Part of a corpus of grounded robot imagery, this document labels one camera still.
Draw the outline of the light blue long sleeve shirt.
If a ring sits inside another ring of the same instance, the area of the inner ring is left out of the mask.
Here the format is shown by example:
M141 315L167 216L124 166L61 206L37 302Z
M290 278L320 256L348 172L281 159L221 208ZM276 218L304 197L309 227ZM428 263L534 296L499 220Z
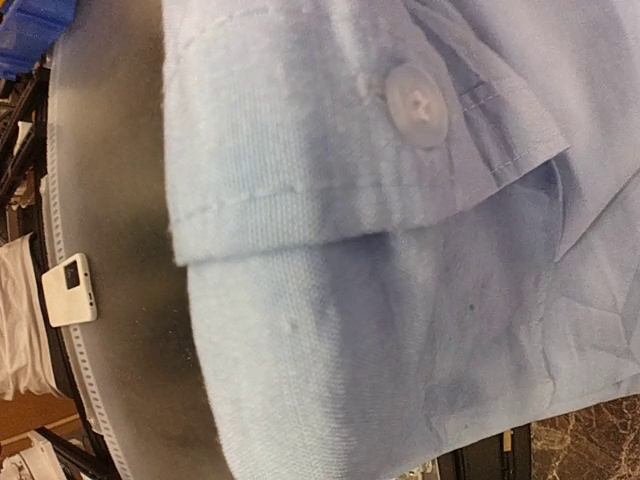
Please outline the light blue long sleeve shirt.
M237 479L639 390L635 1L166 1L176 262Z

